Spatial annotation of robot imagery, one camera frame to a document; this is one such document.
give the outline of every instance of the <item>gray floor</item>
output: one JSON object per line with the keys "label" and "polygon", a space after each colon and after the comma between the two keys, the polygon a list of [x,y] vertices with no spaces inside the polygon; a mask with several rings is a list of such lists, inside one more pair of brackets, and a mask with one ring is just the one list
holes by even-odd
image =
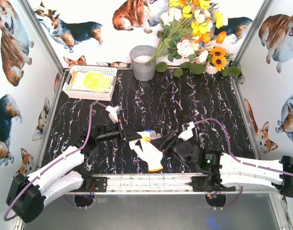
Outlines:
{"label": "gray floor", "polygon": [[[227,204],[237,195],[227,195]],[[268,194],[243,194],[214,211],[204,195],[97,195],[87,210],[62,199],[51,203],[25,230],[277,230]]]}

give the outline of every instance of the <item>white glove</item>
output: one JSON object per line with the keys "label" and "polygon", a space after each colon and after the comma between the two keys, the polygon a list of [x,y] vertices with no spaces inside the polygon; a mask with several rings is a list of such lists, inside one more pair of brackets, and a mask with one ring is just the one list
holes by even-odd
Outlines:
{"label": "white glove", "polygon": [[142,140],[140,140],[142,149],[138,145],[136,145],[137,141],[139,140],[130,141],[129,147],[132,150],[135,150],[140,159],[147,162],[149,172],[162,170],[163,167],[160,161],[162,159],[163,153],[156,149],[149,141],[143,140],[160,138],[160,134],[157,133],[156,135],[156,132],[153,130],[138,132],[138,134],[142,136]]}

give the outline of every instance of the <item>flower pot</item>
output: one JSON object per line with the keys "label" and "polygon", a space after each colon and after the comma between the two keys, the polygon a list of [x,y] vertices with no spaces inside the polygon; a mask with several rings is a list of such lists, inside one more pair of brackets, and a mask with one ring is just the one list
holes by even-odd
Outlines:
{"label": "flower pot", "polygon": [[219,70],[217,69],[217,67],[215,66],[212,66],[210,64],[207,64],[206,65],[206,73],[209,73],[209,74],[215,74],[217,73]]}
{"label": "flower pot", "polygon": [[140,81],[149,81],[155,76],[156,60],[150,63],[138,63],[134,59],[138,56],[153,56],[156,49],[152,46],[136,46],[130,52],[134,77]]}

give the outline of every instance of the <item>marble surface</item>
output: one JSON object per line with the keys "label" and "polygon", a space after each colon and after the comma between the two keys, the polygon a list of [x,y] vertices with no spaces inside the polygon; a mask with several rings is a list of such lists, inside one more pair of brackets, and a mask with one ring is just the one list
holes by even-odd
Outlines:
{"label": "marble surface", "polygon": [[[157,73],[153,80],[140,82],[134,79],[130,69],[119,70],[113,100],[104,104],[120,106],[124,122],[135,131],[153,129],[161,135],[180,130],[182,124],[190,121],[216,118],[230,135],[234,155],[254,158],[230,80],[188,72],[175,78],[172,71]],[[87,131],[91,103],[91,100],[69,99],[61,92],[42,165],[73,145],[79,134]],[[108,115],[100,105],[94,106],[93,114],[96,113]],[[194,133],[192,144],[203,149],[227,150],[224,133],[218,124],[199,124]],[[164,173],[195,172],[173,156],[164,156],[161,163]],[[140,160],[128,144],[116,141],[106,143],[83,164],[95,174],[148,173],[147,163]]]}

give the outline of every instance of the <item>white basket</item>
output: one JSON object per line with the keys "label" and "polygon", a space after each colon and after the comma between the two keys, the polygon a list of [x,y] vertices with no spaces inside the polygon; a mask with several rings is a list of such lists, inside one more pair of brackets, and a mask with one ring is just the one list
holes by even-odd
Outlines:
{"label": "white basket", "polygon": [[[109,93],[103,92],[84,92],[84,91],[74,91],[72,89],[71,78],[74,72],[79,71],[82,73],[87,72],[97,72],[102,73],[104,77],[110,78],[112,80],[112,86]],[[69,96],[69,98],[79,98],[79,99],[89,99],[89,100],[99,100],[99,101],[111,101],[113,97],[114,86],[117,79],[117,69],[110,67],[98,67],[98,66],[72,66],[70,73],[66,79],[62,90]]]}

